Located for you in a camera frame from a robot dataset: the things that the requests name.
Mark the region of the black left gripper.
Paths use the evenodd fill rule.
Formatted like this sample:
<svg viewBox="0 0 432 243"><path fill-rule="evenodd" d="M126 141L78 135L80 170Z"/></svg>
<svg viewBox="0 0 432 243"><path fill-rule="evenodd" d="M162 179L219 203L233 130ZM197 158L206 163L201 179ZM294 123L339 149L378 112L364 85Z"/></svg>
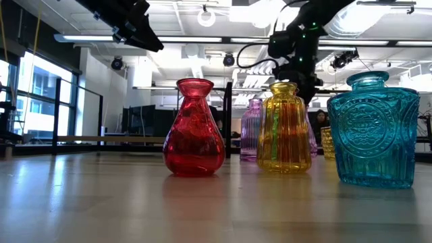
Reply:
<svg viewBox="0 0 432 243"><path fill-rule="evenodd" d="M124 43L152 52L164 49L149 25L146 12L150 4L146 0L75 0L112 28L114 37Z"/></svg>

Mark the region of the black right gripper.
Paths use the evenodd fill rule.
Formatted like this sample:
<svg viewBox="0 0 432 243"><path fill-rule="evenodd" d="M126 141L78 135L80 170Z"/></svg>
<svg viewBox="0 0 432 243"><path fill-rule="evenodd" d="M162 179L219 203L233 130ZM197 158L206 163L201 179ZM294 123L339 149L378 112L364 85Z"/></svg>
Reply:
<svg viewBox="0 0 432 243"><path fill-rule="evenodd" d="M318 91L315 85L322 84L322 81L316 81L315 66L319 39L324 35L324 29L316 21L293 20L285 30L295 30L298 38L294 52L281 57L287 63L275 67L273 74L278 80L301 84L296 95L303 99L305 105L308 105Z"/></svg>

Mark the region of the pink ribbed cylindrical glass vase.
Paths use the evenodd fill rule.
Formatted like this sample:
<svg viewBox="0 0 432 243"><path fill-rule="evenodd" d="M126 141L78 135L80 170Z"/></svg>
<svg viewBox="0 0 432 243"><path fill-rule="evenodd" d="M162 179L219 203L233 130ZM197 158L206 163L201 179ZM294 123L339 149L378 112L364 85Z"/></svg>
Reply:
<svg viewBox="0 0 432 243"><path fill-rule="evenodd" d="M249 108L241 119L240 160L255 162L259 138L262 99L249 100Z"/></svg>

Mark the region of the red teardrop glass vase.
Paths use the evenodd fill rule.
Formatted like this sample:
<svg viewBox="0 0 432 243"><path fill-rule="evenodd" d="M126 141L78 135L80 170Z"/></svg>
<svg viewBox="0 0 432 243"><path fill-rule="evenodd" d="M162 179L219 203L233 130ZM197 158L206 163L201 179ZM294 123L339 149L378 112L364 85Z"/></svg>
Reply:
<svg viewBox="0 0 432 243"><path fill-rule="evenodd" d="M163 160L176 176L211 176L225 161L225 144L206 97L214 84L184 78L177 87L184 97L163 145Z"/></svg>

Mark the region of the person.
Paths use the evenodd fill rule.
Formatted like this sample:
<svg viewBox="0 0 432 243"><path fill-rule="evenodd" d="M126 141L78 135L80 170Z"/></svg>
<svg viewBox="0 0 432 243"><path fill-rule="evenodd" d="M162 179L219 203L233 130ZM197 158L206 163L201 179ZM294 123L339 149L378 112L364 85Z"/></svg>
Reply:
<svg viewBox="0 0 432 243"><path fill-rule="evenodd" d="M322 146L321 128L330 126L328 113L324 112L324 110L319 109L315 113L315 117L311 122L311 126L317 146Z"/></svg>
<svg viewBox="0 0 432 243"><path fill-rule="evenodd" d="M219 131L222 131L223 122L222 122L222 119L221 119L221 117L220 117L220 115L218 113L217 108L214 107L214 106L209 105L209 109L211 111L211 115L212 115L212 117L213 117L213 119L214 119L214 121L215 121L215 123L216 123L216 125L217 125L217 127L219 129Z"/></svg>

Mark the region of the long linear ceiling light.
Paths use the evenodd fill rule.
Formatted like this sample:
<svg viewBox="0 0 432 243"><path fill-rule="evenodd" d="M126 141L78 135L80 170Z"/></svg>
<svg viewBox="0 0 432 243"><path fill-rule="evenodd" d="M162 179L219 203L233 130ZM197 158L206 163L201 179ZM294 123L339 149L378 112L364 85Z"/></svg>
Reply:
<svg viewBox="0 0 432 243"><path fill-rule="evenodd" d="M107 35L67 35L55 34L59 43L113 43L112 36ZM162 43L221 43L227 45L267 43L267 37L230 37L230 36L160 36ZM320 39L320 45L354 46L354 47L425 47L432 48L432 40L367 40L367 39Z"/></svg>

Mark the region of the yellow diamond-textured glass vase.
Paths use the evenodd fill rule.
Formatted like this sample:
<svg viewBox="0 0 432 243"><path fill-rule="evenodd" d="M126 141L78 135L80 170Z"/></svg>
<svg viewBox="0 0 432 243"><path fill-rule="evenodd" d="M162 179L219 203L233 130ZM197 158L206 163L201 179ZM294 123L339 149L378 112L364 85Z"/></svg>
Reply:
<svg viewBox="0 0 432 243"><path fill-rule="evenodd" d="M324 157L329 160L335 160L335 149L330 126L321 128L321 143Z"/></svg>

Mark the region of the yellow ribbed glass vase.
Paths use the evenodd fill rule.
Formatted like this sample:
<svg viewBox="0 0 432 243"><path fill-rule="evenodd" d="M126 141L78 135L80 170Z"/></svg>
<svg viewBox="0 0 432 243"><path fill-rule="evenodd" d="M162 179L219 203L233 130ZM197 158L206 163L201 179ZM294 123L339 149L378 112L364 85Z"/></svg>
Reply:
<svg viewBox="0 0 432 243"><path fill-rule="evenodd" d="M272 96L261 108L256 163L266 172L304 173L312 164L304 100L293 82L269 88Z"/></svg>

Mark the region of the teal embossed glass vase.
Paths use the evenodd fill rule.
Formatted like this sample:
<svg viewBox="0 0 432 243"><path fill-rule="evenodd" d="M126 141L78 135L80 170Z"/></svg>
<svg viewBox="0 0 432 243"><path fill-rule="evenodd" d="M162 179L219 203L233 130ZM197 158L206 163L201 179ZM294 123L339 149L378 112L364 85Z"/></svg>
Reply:
<svg viewBox="0 0 432 243"><path fill-rule="evenodd" d="M347 184L410 188L414 181L419 93L387 87L384 71L350 76L350 92L327 102L337 174Z"/></svg>

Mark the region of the large window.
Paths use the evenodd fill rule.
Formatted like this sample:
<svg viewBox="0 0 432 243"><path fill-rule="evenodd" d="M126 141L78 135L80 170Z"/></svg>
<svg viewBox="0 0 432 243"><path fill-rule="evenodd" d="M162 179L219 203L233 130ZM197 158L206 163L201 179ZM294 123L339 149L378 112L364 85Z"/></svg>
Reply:
<svg viewBox="0 0 432 243"><path fill-rule="evenodd" d="M72 135L76 124L74 86L78 77L73 73L26 52L8 63L0 59L0 102L12 102L5 128L17 135L29 135L32 142L52 139L55 122L57 80L60 79L59 118L57 133Z"/></svg>

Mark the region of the background robot rig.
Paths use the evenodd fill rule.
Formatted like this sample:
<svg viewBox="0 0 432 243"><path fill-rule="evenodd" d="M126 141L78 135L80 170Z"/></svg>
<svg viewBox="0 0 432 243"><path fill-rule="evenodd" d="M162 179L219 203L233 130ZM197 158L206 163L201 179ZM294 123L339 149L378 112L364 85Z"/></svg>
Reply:
<svg viewBox="0 0 432 243"><path fill-rule="evenodd" d="M416 137L416 143L428 146L424 152L415 152L416 162L432 164L432 108L420 113L418 120L425 125L426 130L418 126L417 131L420 135Z"/></svg>

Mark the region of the black metal rack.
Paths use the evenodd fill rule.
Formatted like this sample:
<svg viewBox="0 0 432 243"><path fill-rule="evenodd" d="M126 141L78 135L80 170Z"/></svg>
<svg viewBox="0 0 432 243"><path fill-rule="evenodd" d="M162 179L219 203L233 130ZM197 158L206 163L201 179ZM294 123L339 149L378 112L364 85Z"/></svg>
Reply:
<svg viewBox="0 0 432 243"><path fill-rule="evenodd" d="M16 107L11 101L0 101L0 161L12 156L13 148L22 141L22 136L9 131L9 118Z"/></svg>

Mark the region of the silver ventilation duct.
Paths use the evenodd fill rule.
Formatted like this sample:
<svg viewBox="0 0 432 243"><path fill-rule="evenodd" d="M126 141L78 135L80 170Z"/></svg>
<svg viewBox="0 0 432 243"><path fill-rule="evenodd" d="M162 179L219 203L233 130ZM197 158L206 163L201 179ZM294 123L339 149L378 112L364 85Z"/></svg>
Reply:
<svg viewBox="0 0 432 243"><path fill-rule="evenodd" d="M358 5L358 0L339 10L324 25L326 33L332 38L356 38L374 26L390 12L389 5Z"/></svg>

